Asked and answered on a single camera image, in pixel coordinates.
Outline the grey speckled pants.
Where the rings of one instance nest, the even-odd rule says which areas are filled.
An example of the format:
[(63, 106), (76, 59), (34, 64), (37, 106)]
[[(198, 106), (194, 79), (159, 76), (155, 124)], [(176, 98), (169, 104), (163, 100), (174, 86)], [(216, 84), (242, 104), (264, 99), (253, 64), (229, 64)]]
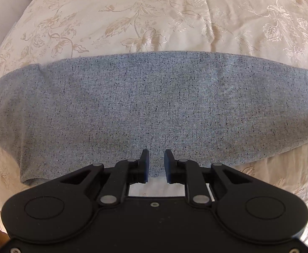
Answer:
[(308, 142), (308, 70), (244, 55), (165, 51), (63, 59), (0, 78), (0, 146), (36, 185), (150, 153), (236, 165)]

